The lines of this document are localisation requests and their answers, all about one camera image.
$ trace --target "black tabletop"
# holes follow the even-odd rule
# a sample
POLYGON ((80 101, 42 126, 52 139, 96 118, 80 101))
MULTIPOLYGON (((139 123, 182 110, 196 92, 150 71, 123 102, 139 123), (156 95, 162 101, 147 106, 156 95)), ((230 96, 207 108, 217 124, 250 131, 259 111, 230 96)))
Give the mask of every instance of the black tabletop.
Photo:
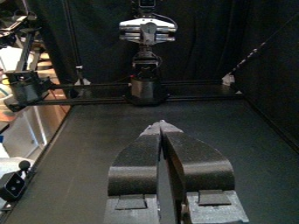
POLYGON ((242 100, 167 102, 150 108, 74 107, 6 223, 102 223, 108 168, 146 127, 160 120, 229 158, 250 223, 298 223, 298 154, 242 100))

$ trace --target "black fabric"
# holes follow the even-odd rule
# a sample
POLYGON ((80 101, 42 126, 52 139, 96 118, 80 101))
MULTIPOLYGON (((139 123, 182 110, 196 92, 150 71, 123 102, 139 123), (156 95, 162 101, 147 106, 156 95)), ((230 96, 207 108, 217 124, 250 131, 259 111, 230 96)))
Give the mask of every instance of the black fabric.
MULTIPOLYGON (((63 10, 66 0, 28 0, 42 20, 42 35, 60 82, 75 82, 76 62, 63 10)), ((168 0, 158 12, 179 25, 175 43, 154 52, 163 57, 167 81, 221 79, 251 50, 299 11, 297 0, 168 0)), ((94 83, 131 73, 138 44, 119 40, 119 22, 132 19, 131 1, 70 1, 83 76, 94 83)), ((238 87, 299 142, 298 19, 238 72, 238 87)))
MULTIPOLYGON (((299 12, 298 1, 253 1, 243 58, 299 12)), ((237 73, 238 87, 299 145, 299 15, 237 73)))
MULTIPOLYGON (((63 1, 30 0, 60 80, 76 80, 71 37, 63 1)), ((179 1, 159 4, 156 12, 172 18, 175 43, 154 52, 163 57, 166 80, 221 79, 238 62, 249 1, 179 1)), ((119 22, 134 19, 131 1, 70 1, 83 75, 94 83, 116 81, 131 73, 138 44, 119 40, 119 22)))

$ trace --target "wire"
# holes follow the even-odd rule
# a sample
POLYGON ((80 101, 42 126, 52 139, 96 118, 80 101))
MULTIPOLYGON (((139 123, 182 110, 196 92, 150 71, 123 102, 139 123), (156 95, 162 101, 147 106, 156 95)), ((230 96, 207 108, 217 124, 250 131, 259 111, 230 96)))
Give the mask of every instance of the wire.
POLYGON ((26 9, 26 14, 30 15, 30 9, 26 0, 23 0, 23 7, 26 9))
POLYGON ((159 14, 156 14, 156 13, 154 13, 154 15, 158 16, 159 18, 166 18, 166 19, 168 19, 168 20, 174 23, 175 29, 178 30, 178 24, 175 23, 175 21, 174 21, 171 18, 168 18, 168 17, 166 17, 166 16, 163 16, 163 15, 159 15, 159 14))
POLYGON ((262 48, 267 45, 267 43, 277 37, 279 32, 295 21, 295 18, 299 16, 299 12, 294 14, 294 16, 286 21, 286 23, 281 26, 281 28, 270 35, 267 40, 255 48, 249 56, 238 63, 238 65, 233 68, 233 70, 225 75, 234 75, 234 73, 243 67, 243 65, 249 62, 249 60, 261 52, 262 48))
MULTIPOLYGON (((54 99, 58 100, 58 97, 56 97, 56 95, 55 95, 52 90, 51 90, 51 94, 54 96, 54 99)), ((60 105, 60 109, 62 109, 63 113, 67 115, 67 110, 64 109, 64 107, 62 105, 60 105)))

